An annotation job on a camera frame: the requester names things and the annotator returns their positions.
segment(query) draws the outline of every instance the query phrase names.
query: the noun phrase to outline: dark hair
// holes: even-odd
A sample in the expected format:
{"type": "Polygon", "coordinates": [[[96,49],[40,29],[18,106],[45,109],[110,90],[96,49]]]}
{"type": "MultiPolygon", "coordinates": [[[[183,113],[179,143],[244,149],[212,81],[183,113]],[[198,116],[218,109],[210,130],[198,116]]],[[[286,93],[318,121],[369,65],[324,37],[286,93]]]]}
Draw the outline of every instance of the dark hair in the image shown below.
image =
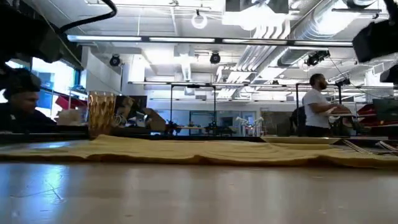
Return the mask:
{"type": "Polygon", "coordinates": [[[310,85],[314,86],[315,85],[315,81],[318,80],[319,77],[323,76],[321,73],[315,73],[311,76],[310,78],[310,85]]]}
{"type": "Polygon", "coordinates": [[[9,72],[7,74],[7,79],[4,81],[5,82],[0,89],[6,89],[6,91],[3,93],[3,96],[7,100],[9,100],[10,97],[16,93],[40,91],[40,78],[24,68],[16,68],[9,72]]]}

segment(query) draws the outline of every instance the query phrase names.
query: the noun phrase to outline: beard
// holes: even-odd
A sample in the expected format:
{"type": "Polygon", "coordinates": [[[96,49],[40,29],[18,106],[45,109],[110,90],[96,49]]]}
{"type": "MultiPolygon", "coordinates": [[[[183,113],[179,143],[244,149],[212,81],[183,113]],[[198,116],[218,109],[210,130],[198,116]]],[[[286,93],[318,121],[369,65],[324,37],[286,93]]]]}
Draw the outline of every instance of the beard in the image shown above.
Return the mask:
{"type": "Polygon", "coordinates": [[[321,90],[326,89],[328,85],[326,83],[319,83],[319,87],[321,88],[321,90]]]}

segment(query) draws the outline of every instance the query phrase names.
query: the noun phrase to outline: lamp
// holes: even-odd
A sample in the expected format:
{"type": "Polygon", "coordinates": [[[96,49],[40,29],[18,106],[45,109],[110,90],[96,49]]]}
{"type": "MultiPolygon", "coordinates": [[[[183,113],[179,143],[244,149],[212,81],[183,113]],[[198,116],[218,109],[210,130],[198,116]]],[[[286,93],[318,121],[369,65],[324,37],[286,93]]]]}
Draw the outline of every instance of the lamp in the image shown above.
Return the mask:
{"type": "Polygon", "coordinates": [[[193,15],[191,22],[194,28],[203,29],[207,26],[207,17],[205,15],[201,15],[199,13],[199,9],[197,9],[197,13],[196,15],[193,15]]]}

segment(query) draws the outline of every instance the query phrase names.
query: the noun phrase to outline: yellow cloth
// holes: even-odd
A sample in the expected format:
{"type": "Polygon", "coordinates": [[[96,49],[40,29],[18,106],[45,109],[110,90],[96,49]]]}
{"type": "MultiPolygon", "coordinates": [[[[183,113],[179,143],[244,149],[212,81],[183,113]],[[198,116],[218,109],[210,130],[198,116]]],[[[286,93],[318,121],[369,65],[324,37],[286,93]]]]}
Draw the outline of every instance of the yellow cloth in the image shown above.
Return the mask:
{"type": "Polygon", "coordinates": [[[362,154],[326,144],[242,141],[151,141],[101,135],[94,141],[50,149],[2,149],[0,160],[160,162],[241,166],[340,165],[398,168],[398,157],[362,154]]]}

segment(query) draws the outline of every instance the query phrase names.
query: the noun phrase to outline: cable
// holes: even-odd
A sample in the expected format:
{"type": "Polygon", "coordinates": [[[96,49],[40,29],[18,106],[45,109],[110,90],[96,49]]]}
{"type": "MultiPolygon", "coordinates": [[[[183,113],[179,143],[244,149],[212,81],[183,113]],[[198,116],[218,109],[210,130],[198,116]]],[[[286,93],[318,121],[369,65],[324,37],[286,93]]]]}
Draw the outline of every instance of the cable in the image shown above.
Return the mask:
{"type": "MultiPolygon", "coordinates": [[[[46,21],[46,23],[49,25],[49,27],[50,27],[55,33],[57,33],[57,32],[55,31],[54,27],[52,27],[50,21],[44,16],[43,11],[42,11],[41,8],[38,6],[38,4],[37,4],[35,1],[33,1],[33,3],[35,4],[35,6],[36,6],[37,10],[39,11],[40,15],[43,17],[43,19],[46,21]]],[[[79,59],[75,56],[75,54],[68,48],[68,46],[66,45],[66,43],[62,40],[62,38],[61,38],[59,35],[58,35],[57,37],[60,39],[62,45],[63,45],[63,46],[65,47],[65,49],[70,53],[70,55],[79,63],[79,65],[80,65],[81,67],[83,67],[82,62],[79,61],[79,59]]],[[[96,75],[94,75],[94,77],[95,77],[96,79],[98,79],[102,84],[104,84],[104,85],[108,86],[110,89],[114,90],[116,93],[121,94],[121,92],[120,92],[119,90],[115,90],[114,88],[110,87],[107,83],[105,83],[104,81],[102,81],[102,80],[101,80],[100,78],[98,78],[96,75]]]]}
{"type": "MultiPolygon", "coordinates": [[[[340,75],[341,75],[342,77],[344,77],[344,78],[346,78],[346,79],[349,79],[348,77],[346,77],[346,76],[343,75],[343,73],[340,71],[340,69],[337,67],[337,65],[335,64],[335,62],[334,62],[331,58],[330,58],[330,61],[335,65],[336,69],[338,70],[338,72],[340,73],[340,75]]],[[[365,92],[364,90],[361,90],[361,86],[356,86],[356,85],[354,85],[354,84],[352,84],[352,83],[350,83],[350,85],[353,86],[353,87],[355,87],[357,90],[361,91],[361,92],[364,93],[365,95],[369,95],[369,96],[376,97],[376,98],[379,98],[379,99],[384,99],[384,98],[381,97],[381,96],[372,95],[372,94],[370,94],[370,93],[365,92]]]]}
{"type": "Polygon", "coordinates": [[[116,16],[116,14],[118,13],[118,9],[115,6],[115,4],[112,2],[112,0],[102,0],[102,1],[105,4],[107,4],[112,9],[111,12],[109,12],[107,14],[100,15],[100,16],[95,16],[95,17],[92,17],[92,18],[82,19],[82,20],[79,20],[79,21],[71,22],[71,23],[66,24],[66,25],[62,26],[61,28],[59,28],[56,33],[57,34],[63,34],[68,29],[74,28],[76,26],[80,26],[80,25],[83,25],[83,24],[89,24],[89,23],[97,22],[97,21],[102,21],[102,20],[110,19],[110,18],[116,16]]]}

